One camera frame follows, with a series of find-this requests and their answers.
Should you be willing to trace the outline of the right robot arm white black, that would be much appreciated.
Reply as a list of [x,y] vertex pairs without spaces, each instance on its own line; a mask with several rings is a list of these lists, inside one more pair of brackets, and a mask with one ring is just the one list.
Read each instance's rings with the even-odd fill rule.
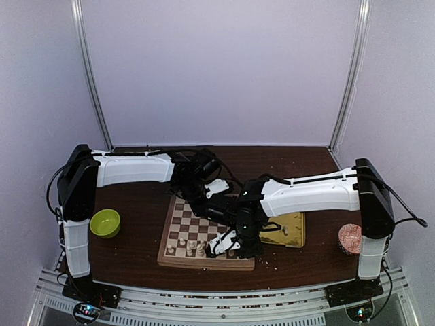
[[229,184],[217,179],[205,187],[205,216],[230,229],[213,238],[206,248],[210,257],[236,251],[240,258],[260,254],[260,232],[271,217],[310,211],[358,211],[362,243],[358,277],[349,283],[349,295],[364,299],[375,287],[387,239],[395,229],[390,189],[370,160],[334,173],[280,179],[272,175],[247,181],[238,196],[227,196]]

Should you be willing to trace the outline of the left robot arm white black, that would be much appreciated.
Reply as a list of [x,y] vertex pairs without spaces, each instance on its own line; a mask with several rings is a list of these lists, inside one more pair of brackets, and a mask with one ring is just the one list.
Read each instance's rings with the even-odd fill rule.
[[65,254],[72,292],[84,302],[98,294],[88,258],[88,228],[99,187],[119,183],[168,183],[200,214],[208,201],[233,189],[232,183],[211,176],[224,167],[208,149],[185,156],[179,151],[111,153],[75,147],[57,181],[58,205],[63,225]]

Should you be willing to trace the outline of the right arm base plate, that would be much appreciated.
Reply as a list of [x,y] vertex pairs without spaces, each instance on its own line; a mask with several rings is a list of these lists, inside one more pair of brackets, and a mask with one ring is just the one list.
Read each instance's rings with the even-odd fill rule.
[[383,294],[383,287],[379,280],[355,279],[346,283],[329,285],[324,290],[331,308],[369,300]]

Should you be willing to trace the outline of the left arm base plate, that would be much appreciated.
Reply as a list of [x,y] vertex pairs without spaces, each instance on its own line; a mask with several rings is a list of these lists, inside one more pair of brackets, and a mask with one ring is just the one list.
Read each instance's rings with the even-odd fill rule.
[[67,283],[62,295],[80,302],[89,302],[103,308],[117,308],[121,296],[121,288],[113,285],[92,283],[91,285],[73,285]]

